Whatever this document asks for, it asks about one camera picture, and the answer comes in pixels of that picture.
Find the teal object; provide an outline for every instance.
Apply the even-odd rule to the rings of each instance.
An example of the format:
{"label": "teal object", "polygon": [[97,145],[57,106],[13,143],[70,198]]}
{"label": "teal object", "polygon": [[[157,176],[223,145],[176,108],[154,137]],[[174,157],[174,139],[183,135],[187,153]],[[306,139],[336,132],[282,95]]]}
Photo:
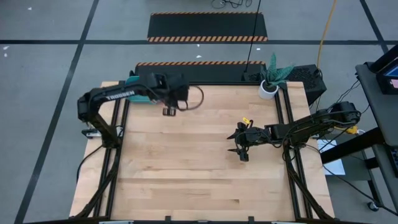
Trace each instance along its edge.
{"label": "teal object", "polygon": [[[135,82],[135,81],[137,81],[138,79],[139,79],[139,76],[132,76],[132,77],[129,77],[129,78],[126,80],[126,84]],[[148,96],[130,96],[128,99],[129,99],[129,101],[132,102],[132,103],[149,103],[149,104],[154,104],[153,102],[151,102],[151,101],[149,100],[149,97],[148,97]]]}

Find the wooden tabletop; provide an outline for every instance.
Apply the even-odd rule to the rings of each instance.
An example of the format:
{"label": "wooden tabletop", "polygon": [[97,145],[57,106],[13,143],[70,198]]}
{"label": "wooden tabletop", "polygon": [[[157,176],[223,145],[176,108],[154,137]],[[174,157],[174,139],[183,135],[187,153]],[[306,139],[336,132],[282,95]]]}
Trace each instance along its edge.
{"label": "wooden tabletop", "polygon": [[[102,86],[117,82],[103,82]],[[294,119],[310,114],[302,83],[288,83]],[[197,110],[162,116],[163,105],[132,104],[127,117],[113,220],[213,220],[293,221],[294,213],[282,149],[270,144],[252,147],[249,162],[227,149],[226,138],[243,117],[254,126],[278,123],[274,100],[263,100],[257,86],[201,86],[205,100]],[[280,92],[285,110],[283,94]],[[200,100],[191,88],[189,104]],[[118,116],[120,124],[121,103]],[[100,114],[110,123],[114,102],[102,105]],[[309,145],[317,147],[315,140]],[[85,156],[101,145],[88,140]],[[98,187],[105,150],[89,158],[81,168],[70,215],[77,214]],[[333,208],[320,155],[301,149],[309,191],[331,216]],[[301,216],[302,194],[297,188]],[[104,214],[108,192],[104,194]]]}

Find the black floor mat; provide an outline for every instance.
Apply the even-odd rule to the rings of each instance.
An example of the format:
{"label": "black floor mat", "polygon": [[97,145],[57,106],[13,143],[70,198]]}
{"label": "black floor mat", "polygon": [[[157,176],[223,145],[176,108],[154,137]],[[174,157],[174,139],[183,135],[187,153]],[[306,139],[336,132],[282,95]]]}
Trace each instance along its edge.
{"label": "black floor mat", "polygon": [[[250,61],[247,74],[259,74],[262,61]],[[228,85],[247,83],[258,85],[259,82],[250,82],[243,74],[246,61],[239,62],[144,62],[136,66],[136,75],[150,73],[182,73],[192,84]]]}
{"label": "black floor mat", "polygon": [[160,12],[150,16],[149,42],[263,42],[264,16],[255,12]]}

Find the black floor line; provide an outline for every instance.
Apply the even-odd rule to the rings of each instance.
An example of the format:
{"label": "black floor line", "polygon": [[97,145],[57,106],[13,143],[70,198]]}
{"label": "black floor line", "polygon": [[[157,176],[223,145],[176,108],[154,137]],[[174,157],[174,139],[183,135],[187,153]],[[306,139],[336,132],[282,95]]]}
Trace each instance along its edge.
{"label": "black floor line", "polygon": [[388,51],[387,44],[385,43],[383,36],[381,35],[379,28],[377,27],[376,21],[374,20],[374,18],[372,16],[372,13],[371,13],[371,10],[369,9],[368,4],[366,4],[365,0],[359,0],[359,1],[361,2],[363,10],[365,11],[366,17],[368,18],[368,20],[371,24],[373,32],[377,37],[377,40],[380,42],[381,49],[383,50],[384,53],[386,53]]}
{"label": "black floor line", "polygon": [[[320,40],[268,40],[254,42],[261,45],[319,45]],[[383,40],[396,45],[398,40]],[[79,44],[80,40],[0,40],[0,44]],[[89,45],[155,45],[155,44],[249,44],[247,42],[149,42],[147,40],[84,40]],[[379,40],[325,40],[323,45],[381,45]]]}
{"label": "black floor line", "polygon": [[93,21],[93,17],[94,17],[94,13],[95,13],[97,5],[98,5],[98,1],[99,0],[94,0],[93,5],[91,6],[90,13],[88,14],[88,18],[86,20],[86,24],[83,29],[83,33],[81,34],[78,47],[76,48],[75,56],[73,56],[73,60],[70,65],[68,75],[65,79],[65,82],[63,83],[62,91],[61,91],[60,97],[58,99],[57,105],[55,107],[54,114],[51,118],[49,129],[47,130],[47,133],[45,135],[44,142],[43,142],[42,148],[39,153],[39,157],[36,161],[32,176],[30,177],[30,181],[26,188],[24,198],[22,199],[21,205],[18,209],[18,213],[17,213],[14,224],[21,224],[24,222],[27,209],[29,207],[30,201],[32,200],[32,196],[33,196],[34,190],[36,188],[37,181],[39,180],[40,173],[42,171],[45,158],[47,157],[47,153],[49,151],[50,143],[53,138],[55,128],[57,127],[57,123],[58,123],[59,117],[61,115],[63,104],[67,97],[68,90],[69,90],[70,84],[72,82],[73,75],[75,74],[76,66],[79,61],[81,51],[83,50],[84,40],[87,38],[88,30],[90,28],[91,22]]}
{"label": "black floor line", "polygon": [[79,44],[79,40],[0,40],[0,44]]}

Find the black clamp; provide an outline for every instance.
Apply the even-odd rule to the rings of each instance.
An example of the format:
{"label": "black clamp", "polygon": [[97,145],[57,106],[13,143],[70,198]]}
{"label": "black clamp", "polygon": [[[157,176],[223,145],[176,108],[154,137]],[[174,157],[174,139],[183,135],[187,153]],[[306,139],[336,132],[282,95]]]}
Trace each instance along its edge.
{"label": "black clamp", "polygon": [[165,224],[172,224],[172,217],[170,215],[166,215],[164,217],[164,223]]}
{"label": "black clamp", "polygon": [[254,217],[248,217],[249,218],[249,224],[254,224]]}
{"label": "black clamp", "polygon": [[176,109],[175,108],[163,108],[163,116],[175,116],[176,114]]}

